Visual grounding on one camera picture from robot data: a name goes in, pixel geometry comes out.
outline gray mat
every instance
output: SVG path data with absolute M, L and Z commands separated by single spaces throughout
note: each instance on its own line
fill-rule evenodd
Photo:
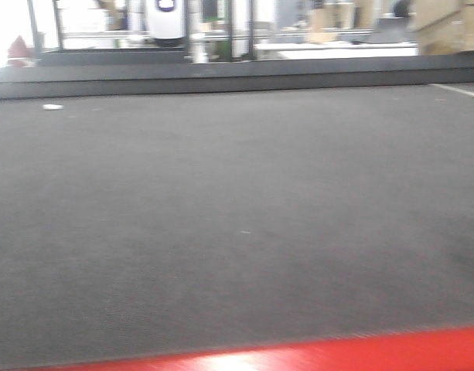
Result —
M 474 323 L 474 99 L 0 102 L 0 368 Z

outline gray felt surface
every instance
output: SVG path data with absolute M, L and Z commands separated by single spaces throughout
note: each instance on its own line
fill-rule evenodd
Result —
M 465 324 L 472 98 L 0 102 L 0 369 Z

